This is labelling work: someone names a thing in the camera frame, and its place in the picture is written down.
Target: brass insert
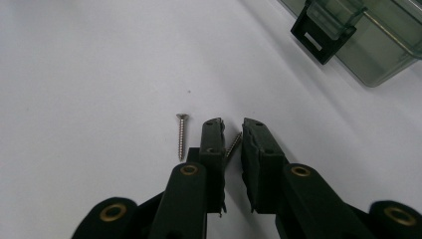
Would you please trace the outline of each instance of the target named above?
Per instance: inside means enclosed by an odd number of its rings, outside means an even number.
[[[410,215],[408,212],[398,208],[398,207],[387,207],[384,209],[385,215],[387,215],[393,221],[404,225],[404,226],[414,226],[416,225],[416,218]]]
[[[310,170],[302,166],[294,166],[292,167],[291,171],[292,171],[292,174],[297,175],[297,176],[311,175]]]
[[[198,172],[198,168],[194,165],[186,165],[180,168],[180,172],[183,175],[190,176]]]
[[[121,218],[127,211],[127,208],[122,203],[112,204],[100,213],[100,219],[104,222],[113,222]]]

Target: screw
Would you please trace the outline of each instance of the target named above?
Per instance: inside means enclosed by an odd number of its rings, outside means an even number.
[[[233,149],[235,149],[235,147],[239,144],[241,138],[242,138],[242,133],[239,132],[236,135],[235,139],[233,140],[232,145],[227,150],[227,152],[226,152],[226,158],[230,159],[230,157],[232,156]]]
[[[184,158],[184,125],[185,121],[189,118],[187,114],[177,114],[179,118],[179,159],[183,161]]]

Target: screw head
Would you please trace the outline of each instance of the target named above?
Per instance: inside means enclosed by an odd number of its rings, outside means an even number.
[[[180,120],[187,120],[189,118],[189,115],[188,114],[177,114],[177,117]]]

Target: transparent plastic box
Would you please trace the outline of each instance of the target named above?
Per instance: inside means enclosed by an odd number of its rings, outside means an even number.
[[[279,1],[299,16],[292,32],[322,64],[324,47],[337,47],[331,52],[368,87],[422,59],[422,0]]]

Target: white table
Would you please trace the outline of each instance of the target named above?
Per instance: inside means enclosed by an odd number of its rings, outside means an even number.
[[[161,192],[178,113],[187,147],[206,120],[225,121],[228,143],[260,120],[349,204],[422,212],[420,62],[367,88],[312,59],[277,0],[0,5],[0,238],[71,238],[100,201]],[[238,151],[208,238],[278,238],[274,216],[250,214],[241,172]]]

